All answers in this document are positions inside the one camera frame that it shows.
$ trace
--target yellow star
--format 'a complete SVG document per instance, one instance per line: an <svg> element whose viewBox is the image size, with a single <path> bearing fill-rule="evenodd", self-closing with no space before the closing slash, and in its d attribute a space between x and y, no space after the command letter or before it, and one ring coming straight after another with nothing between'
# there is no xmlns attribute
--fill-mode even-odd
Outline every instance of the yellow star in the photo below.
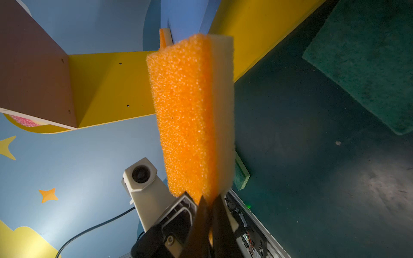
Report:
<svg viewBox="0 0 413 258"><path fill-rule="evenodd" d="M55 195L55 190L56 188L53 188L52 190L49 190L49 191L39 190L39 192L43 195L42 203L50 201L50 200L53 200L53 201L59 200Z"/></svg>
<svg viewBox="0 0 413 258"><path fill-rule="evenodd" d="M10 158L12 160L16 160L16 158L10 153L9 151L9 144L16 138L16 136L12 136L10 138L4 139L0 141L0 154Z"/></svg>

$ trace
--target black cable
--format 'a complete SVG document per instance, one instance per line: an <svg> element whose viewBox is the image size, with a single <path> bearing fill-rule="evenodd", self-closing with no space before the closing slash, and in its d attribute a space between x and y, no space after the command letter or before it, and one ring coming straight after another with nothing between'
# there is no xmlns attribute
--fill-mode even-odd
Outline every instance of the black cable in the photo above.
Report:
<svg viewBox="0 0 413 258"><path fill-rule="evenodd" d="M142 231L139 236L138 236L138 240L140 239L140 237L143 235L143 233L145 233L145 231Z"/></svg>
<svg viewBox="0 0 413 258"><path fill-rule="evenodd" d="M86 229L85 231L81 232L80 234L77 234L76 236L72 237L69 241L67 241L67 242L60 248L60 250L57 252L57 255L56 255L55 258L58 258L59 255L60 255L60 253L63 251L63 248L65 248L70 242L72 242L72 241L75 240L76 238L78 238L78 237L80 237L81 235L86 234L87 232L92 231L92 230L94 230L94 229L96 229L96 228L98 228L98 227L101 227L101 226L103 226L103 225L106 225L106 224L109 223L109 222L114 221L114 220L122 217L123 215L125 215L125 214L133 211L134 209L135 209L135 207L130 208L129 210L127 210L127 211L125 211L124 213L122 213L121 215L118 215L118 216L116 216L116 217L114 217L114 218L112 218L112 219L110 219L110 220L107 220L107 221L105 221L105 222L103 222L103 223L100 223L99 225L96 225L96 226L94 226L94 227L91 227L91 228L89 228L89 229Z"/></svg>

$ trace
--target green scouring pad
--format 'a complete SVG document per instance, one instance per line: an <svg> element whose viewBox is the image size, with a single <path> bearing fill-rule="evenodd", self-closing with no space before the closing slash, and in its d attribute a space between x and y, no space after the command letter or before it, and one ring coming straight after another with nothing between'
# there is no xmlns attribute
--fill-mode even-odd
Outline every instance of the green scouring pad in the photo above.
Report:
<svg viewBox="0 0 413 258"><path fill-rule="evenodd" d="M413 1L341 0L303 58L396 134L413 131Z"/></svg>
<svg viewBox="0 0 413 258"><path fill-rule="evenodd" d="M236 185L238 191L244 189L250 177L247 168L244 166L240 156L235 152L235 177L234 184Z"/></svg>

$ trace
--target orange sponge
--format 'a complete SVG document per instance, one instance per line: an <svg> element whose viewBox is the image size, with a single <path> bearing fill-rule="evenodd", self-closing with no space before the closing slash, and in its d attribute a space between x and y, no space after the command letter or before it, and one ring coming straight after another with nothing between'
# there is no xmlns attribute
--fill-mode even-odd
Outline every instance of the orange sponge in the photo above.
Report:
<svg viewBox="0 0 413 258"><path fill-rule="evenodd" d="M212 204L234 177L233 39L197 34L147 64L169 190Z"/></svg>

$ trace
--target dark green floor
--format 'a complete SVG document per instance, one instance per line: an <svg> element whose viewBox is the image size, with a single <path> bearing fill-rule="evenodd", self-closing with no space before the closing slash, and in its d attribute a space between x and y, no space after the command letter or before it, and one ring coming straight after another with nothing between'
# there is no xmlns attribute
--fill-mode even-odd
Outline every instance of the dark green floor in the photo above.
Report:
<svg viewBox="0 0 413 258"><path fill-rule="evenodd" d="M237 192L293 258L413 257L413 134L302 59L328 1L235 84Z"/></svg>

